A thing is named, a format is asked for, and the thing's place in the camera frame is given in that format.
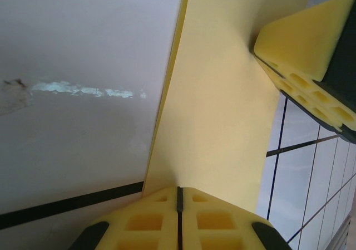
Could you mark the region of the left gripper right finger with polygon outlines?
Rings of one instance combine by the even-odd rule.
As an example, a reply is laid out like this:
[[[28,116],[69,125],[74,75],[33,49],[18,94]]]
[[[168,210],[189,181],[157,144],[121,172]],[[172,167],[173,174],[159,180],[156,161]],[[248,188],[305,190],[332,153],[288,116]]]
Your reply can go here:
[[[195,188],[179,187],[179,249],[291,249],[272,224]]]

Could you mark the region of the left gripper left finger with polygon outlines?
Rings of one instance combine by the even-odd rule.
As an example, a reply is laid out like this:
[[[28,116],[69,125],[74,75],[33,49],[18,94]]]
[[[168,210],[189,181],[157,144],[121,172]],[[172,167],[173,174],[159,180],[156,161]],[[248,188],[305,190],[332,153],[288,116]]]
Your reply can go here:
[[[177,187],[95,219],[69,249],[179,249]]]

